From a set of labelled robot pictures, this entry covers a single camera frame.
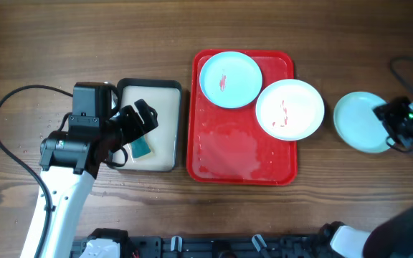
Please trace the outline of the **green and yellow sponge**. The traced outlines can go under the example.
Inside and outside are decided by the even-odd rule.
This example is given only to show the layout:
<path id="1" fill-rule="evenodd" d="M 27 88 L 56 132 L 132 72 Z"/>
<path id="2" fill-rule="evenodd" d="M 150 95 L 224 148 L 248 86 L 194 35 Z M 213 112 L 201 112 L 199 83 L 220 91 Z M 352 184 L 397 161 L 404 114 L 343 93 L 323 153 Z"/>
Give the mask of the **green and yellow sponge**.
<path id="1" fill-rule="evenodd" d="M 146 140 L 145 136 L 142 136 L 130 143 L 130 151 L 132 159 L 142 158 L 152 153 L 151 147 Z"/>

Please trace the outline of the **white plate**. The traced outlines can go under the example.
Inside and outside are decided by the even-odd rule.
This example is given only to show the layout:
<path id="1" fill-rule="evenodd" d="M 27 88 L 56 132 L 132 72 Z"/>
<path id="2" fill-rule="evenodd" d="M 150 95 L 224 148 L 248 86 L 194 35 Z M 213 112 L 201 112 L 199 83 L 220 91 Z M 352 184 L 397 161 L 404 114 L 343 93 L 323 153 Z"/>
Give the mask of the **white plate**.
<path id="1" fill-rule="evenodd" d="M 321 126 L 325 106 L 321 94 L 307 82 L 279 80 L 267 86 L 257 99 L 255 115 L 270 136 L 297 141 L 314 134 Z"/>

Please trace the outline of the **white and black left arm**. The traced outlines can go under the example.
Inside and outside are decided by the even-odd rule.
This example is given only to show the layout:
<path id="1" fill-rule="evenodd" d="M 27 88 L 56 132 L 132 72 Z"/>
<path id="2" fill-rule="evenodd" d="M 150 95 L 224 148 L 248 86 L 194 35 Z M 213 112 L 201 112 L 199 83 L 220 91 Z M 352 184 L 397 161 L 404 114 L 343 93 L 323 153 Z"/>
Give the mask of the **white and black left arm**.
<path id="1" fill-rule="evenodd" d="M 85 200 L 101 164 L 120 168 L 113 154 L 158 125 L 144 100 L 122 106 L 114 85 L 78 82 L 73 87 L 68 129 L 42 141 L 41 187 L 22 249 L 23 257 L 68 257 Z"/>

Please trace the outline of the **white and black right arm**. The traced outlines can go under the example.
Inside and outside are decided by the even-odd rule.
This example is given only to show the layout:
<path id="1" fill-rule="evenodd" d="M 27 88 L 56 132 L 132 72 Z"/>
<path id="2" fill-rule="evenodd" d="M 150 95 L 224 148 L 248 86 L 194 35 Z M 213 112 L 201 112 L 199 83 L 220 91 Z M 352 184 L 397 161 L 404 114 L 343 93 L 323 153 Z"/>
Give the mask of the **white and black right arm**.
<path id="1" fill-rule="evenodd" d="M 413 145 L 413 101 L 398 97 L 376 106 L 372 120 L 379 122 L 387 138 L 407 152 Z M 413 207 L 386 221 L 371 232 L 351 226 L 337 228 L 331 249 L 342 257 L 413 257 Z"/>

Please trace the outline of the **large light blue plate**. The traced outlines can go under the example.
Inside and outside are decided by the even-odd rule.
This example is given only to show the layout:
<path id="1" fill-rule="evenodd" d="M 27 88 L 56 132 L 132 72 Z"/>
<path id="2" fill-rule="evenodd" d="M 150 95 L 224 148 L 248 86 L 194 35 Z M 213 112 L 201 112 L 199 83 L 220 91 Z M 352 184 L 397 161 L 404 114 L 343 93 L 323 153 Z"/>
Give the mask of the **large light blue plate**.
<path id="1" fill-rule="evenodd" d="M 338 135 L 352 148 L 363 153 L 383 153 L 390 149 L 389 134 L 374 113 L 386 101 L 370 92 L 351 92 L 343 96 L 333 111 Z"/>

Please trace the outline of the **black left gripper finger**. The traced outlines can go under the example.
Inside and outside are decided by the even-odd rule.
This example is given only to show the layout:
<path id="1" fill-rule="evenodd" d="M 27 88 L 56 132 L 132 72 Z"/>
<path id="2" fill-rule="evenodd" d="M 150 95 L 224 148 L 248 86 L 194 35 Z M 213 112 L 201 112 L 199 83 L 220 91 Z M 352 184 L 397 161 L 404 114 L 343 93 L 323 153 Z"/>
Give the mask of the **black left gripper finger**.
<path id="1" fill-rule="evenodd" d="M 158 113 L 154 108 L 149 106 L 145 100 L 140 99 L 134 102 L 138 109 L 139 115 L 143 121 L 143 127 L 145 130 L 153 130 L 158 127 Z"/>
<path id="2" fill-rule="evenodd" d="M 139 112 L 136 112 L 131 105 L 120 110 L 118 120 L 123 134 L 123 143 L 131 143 L 151 131 L 144 129 Z"/>

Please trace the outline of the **small light blue plate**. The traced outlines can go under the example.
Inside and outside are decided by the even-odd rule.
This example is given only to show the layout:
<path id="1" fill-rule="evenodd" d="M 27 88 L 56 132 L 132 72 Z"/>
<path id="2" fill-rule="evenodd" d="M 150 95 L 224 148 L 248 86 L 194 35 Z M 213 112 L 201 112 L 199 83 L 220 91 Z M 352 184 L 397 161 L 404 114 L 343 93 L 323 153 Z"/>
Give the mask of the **small light blue plate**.
<path id="1" fill-rule="evenodd" d="M 226 109 L 250 104 L 260 93 L 263 76 L 251 57 L 241 52 L 221 52 L 210 57 L 199 75 L 202 93 L 211 103 Z"/>

